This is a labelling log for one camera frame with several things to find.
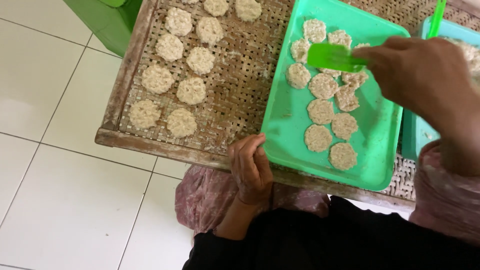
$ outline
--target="pink sleeve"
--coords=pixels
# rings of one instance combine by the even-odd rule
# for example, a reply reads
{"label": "pink sleeve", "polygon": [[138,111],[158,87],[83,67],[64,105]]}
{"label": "pink sleeve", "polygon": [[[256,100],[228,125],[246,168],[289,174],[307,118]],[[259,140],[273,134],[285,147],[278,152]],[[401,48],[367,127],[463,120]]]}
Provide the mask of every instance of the pink sleeve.
{"label": "pink sleeve", "polygon": [[419,226],[480,245],[480,177],[461,177],[440,164],[441,141],[427,144],[417,163],[415,210]]}

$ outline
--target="wrinkled hand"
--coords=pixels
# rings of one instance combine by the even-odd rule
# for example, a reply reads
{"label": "wrinkled hand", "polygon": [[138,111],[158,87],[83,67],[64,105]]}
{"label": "wrinkled hand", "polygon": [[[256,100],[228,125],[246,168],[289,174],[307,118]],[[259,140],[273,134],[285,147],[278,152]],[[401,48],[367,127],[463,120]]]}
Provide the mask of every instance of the wrinkled hand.
{"label": "wrinkled hand", "polygon": [[273,175],[262,147],[265,134],[250,135],[228,147],[233,178],[237,182],[240,201],[259,205],[270,197]]}
{"label": "wrinkled hand", "polygon": [[445,39],[391,37],[353,55],[369,61],[386,99],[412,110],[438,131],[468,115],[461,108],[475,100],[463,52]]}

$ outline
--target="woven bamboo tray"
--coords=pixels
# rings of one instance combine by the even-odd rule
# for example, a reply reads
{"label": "woven bamboo tray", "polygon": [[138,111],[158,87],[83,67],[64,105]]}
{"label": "woven bamboo tray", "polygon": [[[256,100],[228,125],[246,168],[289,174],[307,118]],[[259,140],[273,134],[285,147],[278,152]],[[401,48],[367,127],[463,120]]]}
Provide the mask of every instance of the woven bamboo tray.
{"label": "woven bamboo tray", "polygon": [[[253,23],[245,23],[236,17],[233,0],[230,0],[230,9],[225,16],[218,18],[226,36],[210,48],[216,57],[214,68],[201,76],[206,81],[206,102],[188,106],[178,101],[176,92],[180,80],[197,76],[186,64],[190,50],[201,46],[195,30],[180,37],[185,52],[177,61],[169,63],[157,56],[155,44],[161,35],[167,33],[164,25],[170,7],[192,13],[195,29],[196,22],[202,16],[210,16],[203,10],[203,1],[196,4],[185,4],[180,0],[143,1],[102,125],[95,137],[96,143],[228,171],[227,145],[259,132],[294,1],[260,1],[263,9],[260,18]],[[344,2],[415,33],[418,24],[433,13],[436,0]],[[474,30],[480,29],[477,17],[457,7],[448,5],[444,17]],[[176,80],[172,89],[161,95],[147,92],[141,86],[143,70],[155,63],[165,65]],[[144,99],[159,104],[161,111],[157,126],[147,130],[133,127],[128,116],[130,106]],[[194,135],[175,139],[166,130],[167,116],[178,108],[185,108],[195,115],[198,129]],[[391,184],[381,192],[362,190],[279,166],[273,166],[273,173],[275,181],[279,183],[411,211],[415,205],[415,164],[397,155],[394,167]]]}

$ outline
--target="plastic spatula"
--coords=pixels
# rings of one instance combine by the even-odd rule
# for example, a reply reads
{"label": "plastic spatula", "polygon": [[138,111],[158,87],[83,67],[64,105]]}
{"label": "plastic spatula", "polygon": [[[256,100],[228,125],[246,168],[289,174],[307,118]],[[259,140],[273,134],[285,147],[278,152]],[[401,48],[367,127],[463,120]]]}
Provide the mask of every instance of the plastic spatula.
{"label": "plastic spatula", "polygon": [[428,31],[427,38],[438,36],[438,30],[440,30],[440,22],[442,22],[446,4],[447,0],[437,1],[437,6],[433,12],[432,23],[430,23],[430,30]]}
{"label": "plastic spatula", "polygon": [[343,45],[314,43],[308,50],[307,64],[316,68],[359,72],[367,63],[365,59],[351,56],[350,50]]}

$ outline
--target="black clothing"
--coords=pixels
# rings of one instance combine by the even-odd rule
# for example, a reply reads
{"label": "black clothing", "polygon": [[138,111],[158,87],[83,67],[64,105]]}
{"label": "black clothing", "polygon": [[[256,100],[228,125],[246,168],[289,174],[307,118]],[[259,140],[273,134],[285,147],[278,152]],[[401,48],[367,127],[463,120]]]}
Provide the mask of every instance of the black clothing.
{"label": "black clothing", "polygon": [[212,231],[194,240],[184,270],[480,270],[479,247],[336,196],[327,218],[276,209],[255,218],[242,241]]}

